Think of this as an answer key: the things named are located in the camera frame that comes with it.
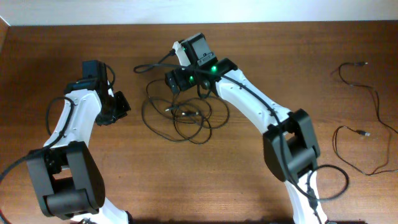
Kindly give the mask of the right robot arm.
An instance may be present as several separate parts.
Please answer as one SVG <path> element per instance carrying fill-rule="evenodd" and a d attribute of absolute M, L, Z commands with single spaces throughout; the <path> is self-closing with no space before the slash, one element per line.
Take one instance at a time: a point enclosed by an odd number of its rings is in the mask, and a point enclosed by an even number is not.
<path fill-rule="evenodd" d="M 201 85 L 240 110 L 262 134 L 265 163 L 287 188 L 294 223 L 325 223 L 327 216 L 316 200 L 320 149 L 309 115 L 277 104 L 234 62 L 217 59 L 202 33 L 174 42 L 172 53 L 180 64 L 165 75 L 172 92 Z"/>

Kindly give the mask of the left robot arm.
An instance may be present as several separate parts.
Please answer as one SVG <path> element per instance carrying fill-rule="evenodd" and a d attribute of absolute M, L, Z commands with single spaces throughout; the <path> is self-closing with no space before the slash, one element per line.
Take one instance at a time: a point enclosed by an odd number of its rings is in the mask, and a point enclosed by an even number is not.
<path fill-rule="evenodd" d="M 42 213 L 79 223 L 132 223 L 129 212 L 106 198 L 102 175 L 88 146 L 94 125 L 125 117 L 131 109 L 121 91 L 114 92 L 99 61 L 82 63 L 81 79 L 67 85 L 64 107 L 42 150 L 30 151 L 27 167 Z"/>

